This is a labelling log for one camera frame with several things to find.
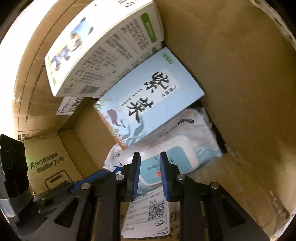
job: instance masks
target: white box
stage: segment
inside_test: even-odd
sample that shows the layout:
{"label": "white box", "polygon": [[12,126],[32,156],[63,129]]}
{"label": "white box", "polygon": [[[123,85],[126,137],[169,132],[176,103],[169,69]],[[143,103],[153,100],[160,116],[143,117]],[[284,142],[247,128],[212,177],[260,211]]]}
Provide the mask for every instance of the white box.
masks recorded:
{"label": "white box", "polygon": [[95,0],[62,31],[45,57],[54,96],[100,98],[162,48],[152,0]]}

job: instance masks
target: gray tape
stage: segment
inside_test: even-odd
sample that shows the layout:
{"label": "gray tape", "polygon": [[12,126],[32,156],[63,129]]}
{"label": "gray tape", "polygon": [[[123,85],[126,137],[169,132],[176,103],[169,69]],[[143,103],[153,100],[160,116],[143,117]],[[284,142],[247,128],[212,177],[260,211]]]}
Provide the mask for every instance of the gray tape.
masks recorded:
{"label": "gray tape", "polygon": [[29,187],[17,197],[7,199],[0,198],[0,208],[7,217],[12,218],[19,214],[19,212],[29,203],[32,196],[32,190],[31,187]]}

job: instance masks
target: paper receipt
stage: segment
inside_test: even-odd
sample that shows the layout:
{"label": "paper receipt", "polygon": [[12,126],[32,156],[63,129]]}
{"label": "paper receipt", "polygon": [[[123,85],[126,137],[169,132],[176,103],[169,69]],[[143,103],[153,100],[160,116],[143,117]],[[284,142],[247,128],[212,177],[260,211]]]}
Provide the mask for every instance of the paper receipt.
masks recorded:
{"label": "paper receipt", "polygon": [[124,238],[163,236],[169,232],[169,204],[163,195],[162,186],[130,203],[121,231]]}

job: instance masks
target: white sticker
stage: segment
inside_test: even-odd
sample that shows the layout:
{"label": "white sticker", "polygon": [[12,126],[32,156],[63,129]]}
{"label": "white sticker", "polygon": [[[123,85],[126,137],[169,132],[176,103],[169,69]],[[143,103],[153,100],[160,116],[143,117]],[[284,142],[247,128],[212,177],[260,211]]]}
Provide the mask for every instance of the white sticker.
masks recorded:
{"label": "white sticker", "polygon": [[169,233],[169,204],[163,195],[162,186],[130,203],[121,231],[124,238],[156,237]]}
{"label": "white sticker", "polygon": [[136,118],[139,122],[140,115],[175,93],[179,87],[177,80],[164,68],[160,72],[153,73],[151,79],[144,80],[143,85],[126,95],[119,105],[128,120],[132,122]]}
{"label": "white sticker", "polygon": [[82,100],[83,97],[65,97],[56,115],[72,115]]}

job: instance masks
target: barcode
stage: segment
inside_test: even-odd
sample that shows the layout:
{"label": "barcode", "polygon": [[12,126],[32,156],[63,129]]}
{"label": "barcode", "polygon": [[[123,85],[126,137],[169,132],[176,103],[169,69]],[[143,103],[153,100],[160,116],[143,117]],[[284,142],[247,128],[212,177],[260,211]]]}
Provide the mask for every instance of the barcode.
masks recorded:
{"label": "barcode", "polygon": [[165,215],[165,201],[149,205],[148,220],[160,218]]}
{"label": "barcode", "polygon": [[83,87],[80,93],[94,94],[99,88],[100,87],[86,85]]}
{"label": "barcode", "polygon": [[77,107],[79,106],[79,104],[81,103],[82,100],[83,100],[83,98],[79,98],[79,97],[76,98],[74,103],[71,105],[69,112],[73,113],[77,109]]}

